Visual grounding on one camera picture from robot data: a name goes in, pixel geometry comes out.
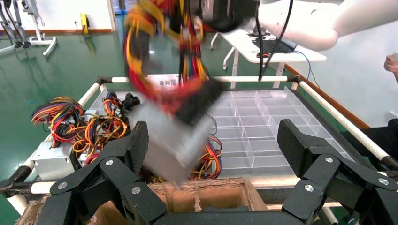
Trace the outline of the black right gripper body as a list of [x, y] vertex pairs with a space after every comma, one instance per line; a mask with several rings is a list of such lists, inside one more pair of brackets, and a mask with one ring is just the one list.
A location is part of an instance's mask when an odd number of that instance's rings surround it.
[[228, 33], [247, 25], [259, 5], [259, 0], [201, 0], [199, 17], [211, 29]]

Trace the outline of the bare person hand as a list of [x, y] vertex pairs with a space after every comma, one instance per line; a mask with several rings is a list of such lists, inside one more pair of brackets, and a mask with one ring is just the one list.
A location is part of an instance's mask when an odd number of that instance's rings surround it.
[[384, 65], [384, 69], [394, 74], [396, 82], [398, 82], [398, 62], [393, 59], [393, 55], [387, 55]]

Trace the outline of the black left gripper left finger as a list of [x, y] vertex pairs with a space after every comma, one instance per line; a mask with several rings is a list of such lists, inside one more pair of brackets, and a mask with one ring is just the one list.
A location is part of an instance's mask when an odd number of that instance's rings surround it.
[[90, 164], [55, 182], [39, 225], [83, 225], [112, 201], [130, 225], [153, 225], [166, 204], [143, 182], [139, 171], [148, 150], [148, 130], [139, 121], [121, 148], [103, 150]]

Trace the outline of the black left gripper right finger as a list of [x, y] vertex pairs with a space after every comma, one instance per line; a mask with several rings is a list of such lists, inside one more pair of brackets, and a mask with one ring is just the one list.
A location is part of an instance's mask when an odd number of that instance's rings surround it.
[[343, 157], [325, 139], [303, 134], [289, 119], [279, 123], [277, 142], [300, 181], [282, 210], [311, 224], [327, 198], [359, 217], [361, 225], [398, 222], [397, 183]]

